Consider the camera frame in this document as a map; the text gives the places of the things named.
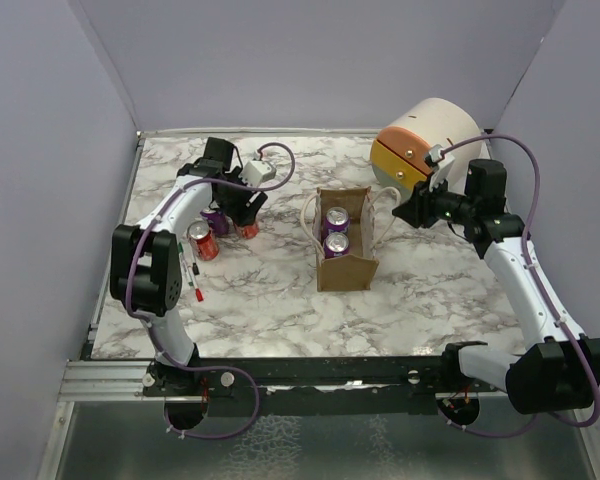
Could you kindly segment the red cola can front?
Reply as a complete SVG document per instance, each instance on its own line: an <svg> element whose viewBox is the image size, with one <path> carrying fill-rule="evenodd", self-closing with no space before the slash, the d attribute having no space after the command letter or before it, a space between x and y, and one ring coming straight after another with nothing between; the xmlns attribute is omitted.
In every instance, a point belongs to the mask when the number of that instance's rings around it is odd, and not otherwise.
<svg viewBox="0 0 600 480"><path fill-rule="evenodd" d="M212 261L219 254L219 247L209 225L196 221L187 229L187 238L195 255L202 261Z"/></svg>

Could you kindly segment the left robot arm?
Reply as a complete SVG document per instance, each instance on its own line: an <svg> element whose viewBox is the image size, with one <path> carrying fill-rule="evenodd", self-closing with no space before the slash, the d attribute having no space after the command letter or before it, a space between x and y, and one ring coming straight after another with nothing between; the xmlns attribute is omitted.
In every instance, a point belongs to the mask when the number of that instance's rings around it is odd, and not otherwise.
<svg viewBox="0 0 600 480"><path fill-rule="evenodd" d="M112 234L110 295L139 319L154 344L156 360L169 365L166 382L186 395L200 385L196 344L177 308L182 291L181 237L210 209L237 227L255 223L267 200L261 186L276 168L258 154L234 166L237 147L215 137L200 158L184 164L174 186L154 210L134 225L118 225Z"/></svg>

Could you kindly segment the purple fanta can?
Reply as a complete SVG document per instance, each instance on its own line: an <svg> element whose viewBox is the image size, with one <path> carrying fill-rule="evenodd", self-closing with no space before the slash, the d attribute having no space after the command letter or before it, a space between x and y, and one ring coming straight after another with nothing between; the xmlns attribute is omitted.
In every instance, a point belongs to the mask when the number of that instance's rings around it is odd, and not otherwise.
<svg viewBox="0 0 600 480"><path fill-rule="evenodd" d="M343 207L332 207L327 210L323 219L322 239L332 233L347 234L350 225L350 216Z"/></svg>
<svg viewBox="0 0 600 480"><path fill-rule="evenodd" d="M329 233L324 239L323 250L326 259L347 255L350 251L348 236L343 232Z"/></svg>

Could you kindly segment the red cola can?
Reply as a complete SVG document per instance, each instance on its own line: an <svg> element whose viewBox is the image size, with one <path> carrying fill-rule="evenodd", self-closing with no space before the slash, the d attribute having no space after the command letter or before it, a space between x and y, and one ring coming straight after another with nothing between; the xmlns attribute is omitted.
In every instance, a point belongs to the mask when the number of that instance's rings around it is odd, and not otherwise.
<svg viewBox="0 0 600 480"><path fill-rule="evenodd" d="M234 229L236 234L245 240L253 239L259 233L259 225L256 220L254 220L251 224L240 226L237 223L234 224Z"/></svg>
<svg viewBox="0 0 600 480"><path fill-rule="evenodd" d="M187 229L187 238L195 255L202 261L212 261L219 254L219 247L209 225L196 221Z"/></svg>

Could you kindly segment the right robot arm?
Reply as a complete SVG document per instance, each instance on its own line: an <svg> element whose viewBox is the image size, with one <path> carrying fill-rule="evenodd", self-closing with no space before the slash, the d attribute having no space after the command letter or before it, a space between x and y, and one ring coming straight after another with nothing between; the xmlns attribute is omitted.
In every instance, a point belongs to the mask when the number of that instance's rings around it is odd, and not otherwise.
<svg viewBox="0 0 600 480"><path fill-rule="evenodd" d="M496 160L468 164L463 193L448 188L453 160L433 160L409 200L393 211L415 228L438 221L463 227L466 240L494 273L520 323L525 352L516 356L483 342L446 346L441 383L461 391L474 380L505 392L522 414L592 408L600 415L600 338L588 337L556 299L523 220L505 210L507 172Z"/></svg>

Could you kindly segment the purple Fanta can front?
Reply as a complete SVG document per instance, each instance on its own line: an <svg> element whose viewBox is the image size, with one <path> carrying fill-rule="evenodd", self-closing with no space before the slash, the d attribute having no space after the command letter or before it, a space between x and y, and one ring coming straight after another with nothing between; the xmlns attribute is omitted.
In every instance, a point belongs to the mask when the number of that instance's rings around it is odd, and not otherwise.
<svg viewBox="0 0 600 480"><path fill-rule="evenodd" d="M350 216L343 207L332 207L327 210L323 219L322 239L332 233L347 234L350 225Z"/></svg>

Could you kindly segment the brown canvas tote bag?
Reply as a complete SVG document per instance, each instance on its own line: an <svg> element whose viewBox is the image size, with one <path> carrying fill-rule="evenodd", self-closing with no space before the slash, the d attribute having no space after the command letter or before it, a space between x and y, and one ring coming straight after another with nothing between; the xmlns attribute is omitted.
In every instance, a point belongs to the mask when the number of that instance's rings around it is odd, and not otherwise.
<svg viewBox="0 0 600 480"><path fill-rule="evenodd" d="M369 187L319 188L305 200L299 221L315 252L319 292L365 291L371 287L379 266L376 247L388 233L378 233L375 228L375 203L383 195L401 203L401 193L394 187L377 193Z"/></svg>

